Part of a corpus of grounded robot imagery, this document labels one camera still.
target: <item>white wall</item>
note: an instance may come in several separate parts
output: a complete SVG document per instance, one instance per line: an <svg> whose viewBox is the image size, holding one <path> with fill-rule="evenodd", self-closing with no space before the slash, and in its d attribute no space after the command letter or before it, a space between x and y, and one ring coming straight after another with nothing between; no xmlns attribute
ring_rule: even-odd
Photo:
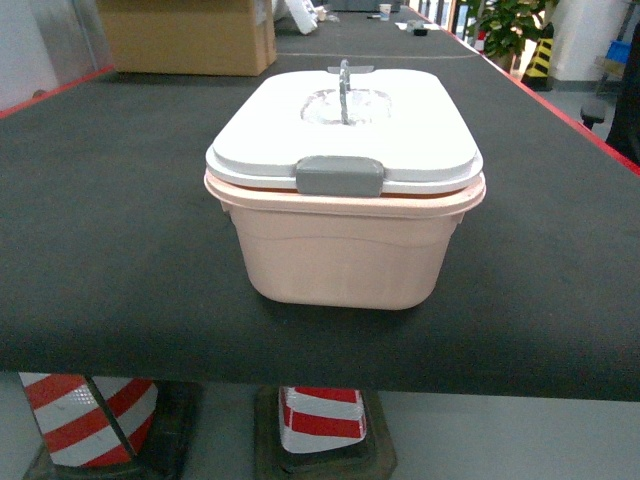
<svg viewBox="0 0 640 480"><path fill-rule="evenodd" d="M25 0L0 0L0 110L58 87L35 17Z"/></svg>
<svg viewBox="0 0 640 480"><path fill-rule="evenodd" d="M628 4L624 0L561 0L551 21L555 28L551 76L562 81L599 80L595 65L615 40Z"/></svg>

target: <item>black table mat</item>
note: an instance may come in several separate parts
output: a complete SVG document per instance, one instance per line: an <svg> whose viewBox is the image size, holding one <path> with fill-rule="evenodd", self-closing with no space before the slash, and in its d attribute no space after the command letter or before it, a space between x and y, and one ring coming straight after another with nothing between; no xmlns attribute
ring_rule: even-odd
<svg viewBox="0 0 640 480"><path fill-rule="evenodd" d="M339 18L280 30L258 78L112 73L0 123L0 368L640 399L638 177L447 34ZM343 55L437 75L485 158L484 203L406 311L260 296L202 184L264 78Z"/></svg>

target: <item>metal handle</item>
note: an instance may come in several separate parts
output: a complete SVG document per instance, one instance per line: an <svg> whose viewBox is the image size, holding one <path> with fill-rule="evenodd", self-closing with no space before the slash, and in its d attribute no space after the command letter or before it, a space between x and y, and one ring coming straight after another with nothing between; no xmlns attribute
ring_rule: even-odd
<svg viewBox="0 0 640 480"><path fill-rule="evenodd" d="M343 59L340 62L340 109L343 125L349 125L349 112L347 111L347 92L351 91L351 72L349 62Z"/></svg>

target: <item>cone base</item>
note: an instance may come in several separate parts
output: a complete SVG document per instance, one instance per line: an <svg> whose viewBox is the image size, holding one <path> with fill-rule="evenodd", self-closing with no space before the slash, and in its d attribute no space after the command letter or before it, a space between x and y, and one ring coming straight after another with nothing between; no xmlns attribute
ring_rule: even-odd
<svg viewBox="0 0 640 480"><path fill-rule="evenodd" d="M319 453L295 454L282 447L278 388L263 387L255 402L256 478L258 480L387 480L397 465L391 436L375 392L361 392L367 420L364 440Z"/></svg>
<svg viewBox="0 0 640 480"><path fill-rule="evenodd" d="M23 480L175 480L180 478L193 430L201 387L155 382L158 401L147 439L135 461L109 467L54 466L44 445Z"/></svg>

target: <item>red table edge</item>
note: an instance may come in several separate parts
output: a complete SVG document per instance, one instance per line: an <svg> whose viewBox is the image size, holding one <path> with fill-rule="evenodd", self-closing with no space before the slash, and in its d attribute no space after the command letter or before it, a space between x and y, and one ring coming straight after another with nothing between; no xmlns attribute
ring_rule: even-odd
<svg viewBox="0 0 640 480"><path fill-rule="evenodd" d="M414 10L411 7L409 7L409 9L412 10L420 18L423 18L424 20L427 20L429 23L433 23L429 18L427 18L426 16L422 15L420 12L417 12L416 10ZM461 43L462 45L464 45L465 48L471 48L469 45L467 45L462 40L460 40L452 32L450 32L450 31L448 31L448 30L446 30L444 28L441 28L441 30L443 32L449 34L451 37L455 38L456 41L458 43ZM484 55L482 55L482 57L487 62L491 63L491 61L487 57L485 57ZM640 165L636 165L635 163L633 163L631 160L629 160L627 157L625 157L620 152L615 150L613 147L609 146L604 140L602 140L600 137L598 137L595 133L593 133L587 127L582 125L577 120L574 120L573 118L571 118L569 115L564 113L562 110L560 110L558 107L556 107L555 105L550 103L548 100L542 98L540 95L538 95L536 92L531 90L526 85L523 85L522 82L520 82L519 80L517 80L514 77L512 77L511 75L509 75L507 72L505 72L501 68L499 68L497 66L495 66L495 68L500 73L502 73L506 78L508 78L512 83L514 83L516 86L518 86L520 88L520 90L522 90L523 92L528 94L531 98L536 100L539 104L541 104L543 107L545 107L551 113L553 113L556 117L560 118L560 120L562 120L564 123L569 125L576 132L578 132L580 135L582 135L584 138L586 138L591 143L593 143L596 147L598 147L600 150L602 150L604 153L606 153L607 155L612 157L614 160L616 160L618 163L622 164L627 169L631 170L636 175L640 176Z"/></svg>
<svg viewBox="0 0 640 480"><path fill-rule="evenodd" d="M49 97L53 97L54 95L62 93L66 90L69 90L70 88L80 85L81 83L85 83L85 82L88 82L89 80L93 80L94 78L99 77L100 75L104 75L105 73L110 72L111 70L113 70L113 65L108 65L96 72L80 77L77 80L74 80L73 82L66 83L58 88L54 88L53 90L45 92L39 97L32 98L25 102L19 103L18 105L7 108L6 110L0 110L0 119L6 118L9 115L13 115L14 113L19 112L20 110L23 110L27 107L35 105L36 103L46 100Z"/></svg>

